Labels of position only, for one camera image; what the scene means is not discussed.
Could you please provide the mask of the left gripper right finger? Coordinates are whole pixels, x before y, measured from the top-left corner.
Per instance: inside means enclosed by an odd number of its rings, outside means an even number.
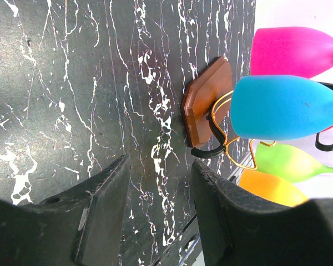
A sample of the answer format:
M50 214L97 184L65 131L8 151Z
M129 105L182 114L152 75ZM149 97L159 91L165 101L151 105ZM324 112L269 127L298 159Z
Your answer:
M333 265L333 198L286 207L200 160L191 176L206 265Z

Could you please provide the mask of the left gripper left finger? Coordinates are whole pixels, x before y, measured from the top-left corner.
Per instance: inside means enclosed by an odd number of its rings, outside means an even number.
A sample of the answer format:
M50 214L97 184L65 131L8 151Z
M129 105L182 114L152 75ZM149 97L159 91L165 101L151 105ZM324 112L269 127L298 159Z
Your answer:
M45 199L0 199L0 265L116 265L129 187L129 157Z

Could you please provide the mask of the blue wine glass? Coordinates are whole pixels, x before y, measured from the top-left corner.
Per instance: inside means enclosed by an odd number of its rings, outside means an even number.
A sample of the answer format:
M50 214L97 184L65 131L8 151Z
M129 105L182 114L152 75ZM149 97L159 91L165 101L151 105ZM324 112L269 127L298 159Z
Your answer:
M333 90L293 75L248 75L234 88L230 120L248 139L293 140L333 125Z

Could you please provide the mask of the magenta wine glass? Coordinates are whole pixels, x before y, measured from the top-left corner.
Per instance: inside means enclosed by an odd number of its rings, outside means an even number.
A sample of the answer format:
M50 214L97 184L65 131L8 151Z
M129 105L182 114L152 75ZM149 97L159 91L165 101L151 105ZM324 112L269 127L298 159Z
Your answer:
M333 37L308 27L259 28L250 56L251 75L313 78L333 67Z

